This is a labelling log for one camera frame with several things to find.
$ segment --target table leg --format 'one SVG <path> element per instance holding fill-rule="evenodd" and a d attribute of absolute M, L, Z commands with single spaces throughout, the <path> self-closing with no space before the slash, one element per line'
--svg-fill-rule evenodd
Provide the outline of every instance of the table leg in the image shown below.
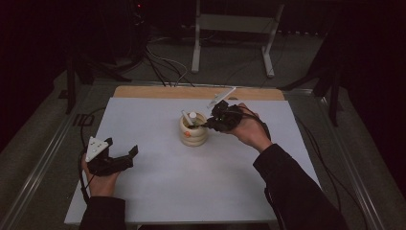
<path fill-rule="evenodd" d="M 196 0 L 196 25 L 194 33 L 192 73 L 197 73 L 199 72 L 200 63 L 200 0 Z"/>
<path fill-rule="evenodd" d="M 265 65 L 266 77 L 268 77 L 268 78 L 275 77 L 274 67 L 272 66 L 272 61 L 271 61 L 271 57 L 269 56 L 269 52 L 271 50 L 272 43 L 274 42 L 275 35 L 278 30 L 278 25 L 279 25 L 279 22 L 281 19 L 283 7 L 284 7 L 284 5 L 278 6 L 278 11 L 274 17 L 274 20 L 273 20 L 272 26 L 271 26 L 271 30 L 269 32 L 268 43 L 266 44 L 266 46 L 262 47 L 263 63 Z"/>

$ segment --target person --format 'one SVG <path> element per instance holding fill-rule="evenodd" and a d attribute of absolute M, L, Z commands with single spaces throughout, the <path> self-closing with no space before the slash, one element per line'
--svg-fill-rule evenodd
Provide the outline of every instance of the person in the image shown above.
<path fill-rule="evenodd" d="M 259 116 L 244 103 L 244 113 Z M 253 118 L 243 117 L 237 127 L 225 132 L 259 152 L 255 169 L 266 183 L 266 194 L 283 229 L 349 229 L 340 212 L 328 201 L 319 186 L 278 144 L 272 143 L 263 126 Z M 88 180 L 93 176 L 82 163 Z M 79 229 L 125 229 L 125 201 L 113 197 L 119 173 L 95 176 L 91 197 Z"/>

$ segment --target equipment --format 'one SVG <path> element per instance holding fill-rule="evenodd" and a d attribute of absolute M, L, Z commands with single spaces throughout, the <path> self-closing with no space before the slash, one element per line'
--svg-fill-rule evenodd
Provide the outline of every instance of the equipment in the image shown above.
<path fill-rule="evenodd" d="M 138 153 L 138 146 L 132 148 L 132 150 L 128 153 L 128 155 L 120 156 L 117 158 L 112 158 L 108 156 L 109 147 L 113 145 L 113 139 L 108 138 L 104 142 L 100 141 L 96 138 L 90 137 L 89 145 L 87 147 L 87 154 L 86 154 L 86 164 L 89 172 L 93 174 L 93 176 L 108 176 L 112 173 L 117 173 L 121 171 L 125 171 L 128 168 L 133 167 L 132 158 L 137 155 Z M 92 179 L 90 179 L 87 186 L 84 185 L 84 179 L 82 176 L 82 166 L 81 166 L 81 158 L 85 151 L 83 151 L 79 156 L 79 179 L 81 184 L 81 192 L 83 193 L 84 201 L 87 203 L 89 201 L 89 195 L 87 194 L 87 187 L 89 186 Z"/>
<path fill-rule="evenodd" d="M 268 126 L 266 123 L 260 120 L 260 118 L 251 110 L 247 109 L 251 114 L 244 113 L 242 107 L 236 104 L 229 106 L 224 100 L 217 103 L 213 110 L 212 116 L 207 120 L 206 124 L 203 124 L 203 127 L 212 128 L 215 131 L 230 131 L 239 125 L 243 117 L 253 118 L 259 122 L 263 129 L 265 130 L 266 135 L 269 140 L 271 139 L 271 134 L 269 133 Z"/>

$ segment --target gray floor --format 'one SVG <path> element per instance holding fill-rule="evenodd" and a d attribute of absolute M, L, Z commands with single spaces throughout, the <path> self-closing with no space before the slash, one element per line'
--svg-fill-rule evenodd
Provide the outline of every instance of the gray floor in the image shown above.
<path fill-rule="evenodd" d="M 192 39 L 158 39 L 148 44 L 155 55 L 176 60 L 186 66 L 185 77 L 196 85 L 235 85 L 277 87 L 302 77 L 313 60 L 322 39 L 307 35 L 277 35 L 271 50 L 276 76 L 268 79 L 260 56 L 260 42 L 213 45 L 202 41 L 200 71 L 190 73 Z M 160 68 L 175 84 L 178 76 Z M 124 73 L 131 84 L 160 84 L 149 64 Z M 181 85 L 190 86 L 181 81 Z M 341 89 L 338 127 L 326 115 L 325 99 L 314 98 L 310 90 L 315 81 L 300 89 L 285 92 L 293 112 L 311 130 L 329 169 L 355 198 L 339 185 L 342 213 L 350 229 L 406 229 L 406 204 L 395 186 L 371 136 L 356 114 L 350 99 Z M 77 157 L 81 150 L 80 127 L 75 118 L 107 105 L 117 85 L 122 83 L 99 75 L 93 85 L 78 85 L 78 104 L 71 115 L 65 115 L 66 101 L 58 99 L 65 89 L 65 74 L 55 81 L 55 91 L 42 103 L 9 145 L 0 154 L 0 217 L 2 229 L 77 229 L 63 223 L 73 191 L 78 183 Z M 97 132 L 102 111 L 95 114 L 92 126 L 84 136 Z M 300 126 L 310 158 L 328 198 L 338 206 L 337 195 L 326 170 L 311 146 L 304 127 Z M 267 229 L 267 225 L 183 225 L 155 226 L 154 229 Z"/>

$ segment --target black cable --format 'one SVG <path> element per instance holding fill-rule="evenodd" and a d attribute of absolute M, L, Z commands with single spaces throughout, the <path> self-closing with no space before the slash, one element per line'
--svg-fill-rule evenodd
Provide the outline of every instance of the black cable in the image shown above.
<path fill-rule="evenodd" d="M 304 128 L 304 131 L 306 132 L 308 138 L 310 139 L 311 146 L 312 146 L 313 149 L 315 150 L 317 156 L 318 156 L 319 159 L 320 159 L 320 162 L 322 163 L 323 168 L 324 168 L 325 171 L 327 172 L 328 167 L 327 167 L 326 162 L 325 162 L 325 160 L 323 159 L 323 157 L 322 157 L 322 155 L 321 155 L 321 153 L 320 153 L 320 147 L 319 147 L 317 141 L 315 140 L 313 134 L 310 132 L 310 130 L 307 128 L 307 126 L 305 126 L 305 124 L 302 122 L 302 120 L 301 120 L 299 117 L 297 117 L 296 115 L 294 115 L 294 116 L 295 116 L 296 120 L 297 120 L 297 121 L 302 125 L 302 127 Z M 333 181 L 333 179 L 332 179 L 332 177 L 331 177 L 331 174 L 330 174 L 330 173 L 327 173 L 327 176 L 328 176 L 328 178 L 329 178 L 329 180 L 330 180 L 330 182 L 331 182 L 331 184 L 332 184 L 332 186 L 333 186 L 333 189 L 334 189 L 334 192 L 335 192 L 335 195 L 336 195 L 336 199 L 337 199 L 338 210 L 339 210 L 339 212 L 341 213 L 341 211 L 342 211 L 342 209 L 341 209 L 341 198 L 340 198 L 340 195 L 339 195 L 339 193 L 338 193 L 337 186 L 335 185 L 335 183 L 334 183 L 334 181 Z"/>
<path fill-rule="evenodd" d="M 325 161 L 324 161 L 324 159 L 323 159 L 323 157 L 322 157 L 322 154 L 321 154 L 319 145 L 318 145 L 318 143 L 317 143 L 317 141 L 316 141 L 314 135 L 311 133 L 310 129 L 302 122 L 302 120 L 301 120 L 298 116 L 296 116 L 296 115 L 294 115 L 294 116 L 295 116 L 296 120 L 297 120 L 297 121 L 301 124 L 301 126 L 304 128 L 304 131 L 306 132 L 307 136 L 309 137 L 309 139 L 310 139 L 310 141 L 311 141 L 311 145 L 312 145 L 313 149 L 315 150 L 317 156 L 319 157 L 320 161 L 322 162 L 323 168 L 325 168 L 326 173 L 327 173 L 328 177 L 330 178 L 330 181 L 331 181 L 331 183 L 332 183 L 332 185 L 333 185 L 333 187 L 334 187 L 335 193 L 337 194 L 337 199 L 339 199 L 340 196 L 338 195 L 338 191 L 337 191 L 337 189 L 336 189 L 336 187 L 335 187 L 335 183 L 333 182 L 333 179 L 332 179 L 332 178 L 334 178 L 334 179 L 340 184 L 340 186 L 346 191 L 346 193 L 350 196 L 350 198 L 351 198 L 352 201 L 354 202 L 355 206 L 358 208 L 358 210 L 360 211 L 360 213 L 361 213 L 361 215 L 362 215 L 362 219 L 364 220 L 364 224 L 365 224 L 365 229 L 368 230 L 369 228 L 368 228 L 367 219 L 366 219 L 366 217 L 365 217 L 364 212 L 362 211 L 362 208 L 361 208 L 360 204 L 358 204 L 357 200 L 356 200 L 355 197 L 350 193 L 349 189 L 347 189 L 347 187 L 340 181 L 340 179 L 337 178 L 337 176 L 336 176 L 336 175 L 331 171 L 331 169 L 326 165 L 326 163 L 325 163 Z"/>
<path fill-rule="evenodd" d="M 154 71 L 156 77 L 159 79 L 159 81 L 161 81 L 161 83 L 162 83 L 164 86 L 167 86 L 167 85 L 165 84 L 164 80 L 162 79 L 162 76 L 159 75 L 159 73 L 158 73 L 158 71 L 157 71 L 155 65 L 153 64 L 152 60 L 149 58 L 148 55 L 146 55 L 146 58 L 147 58 L 147 60 L 149 61 L 149 64 L 150 64 L 150 66 L 152 67 L 152 70 Z"/>
<path fill-rule="evenodd" d="M 179 81 L 182 80 L 182 79 L 184 79 L 187 83 L 189 83 L 192 87 L 194 87 L 194 85 L 191 83 L 191 81 L 188 80 L 188 79 L 185 77 L 185 75 L 187 74 L 187 70 L 186 70 L 185 74 L 182 75 L 182 74 L 179 72 L 178 68 L 176 68 L 172 63 L 170 63 L 169 59 L 160 57 L 160 56 L 158 56 L 158 55 L 152 53 L 148 48 L 147 48 L 147 50 L 146 50 L 146 53 L 147 53 L 147 54 L 150 53 L 153 57 L 158 58 L 158 59 L 161 59 L 161 60 L 164 61 L 166 64 L 168 64 L 171 68 L 170 68 L 169 66 L 167 66 L 167 65 L 161 64 L 161 63 L 159 63 L 159 62 L 157 62 L 157 61 L 154 61 L 154 60 L 151 59 L 150 57 L 147 57 L 147 58 L 149 58 L 149 61 L 153 61 L 154 63 L 159 64 L 159 65 L 161 65 L 161 66 L 163 66 L 163 67 L 165 67 L 165 68 L 168 68 L 168 69 L 170 69 L 171 71 L 173 71 L 173 72 L 175 72 L 175 73 L 177 74 L 178 80 L 176 81 L 174 87 L 176 87 L 176 86 L 178 85 Z M 175 61 L 175 60 L 171 60 L 171 61 L 174 61 L 175 63 L 178 63 L 178 64 L 184 66 L 182 63 L 179 63 L 179 62 L 177 62 L 177 61 Z"/>

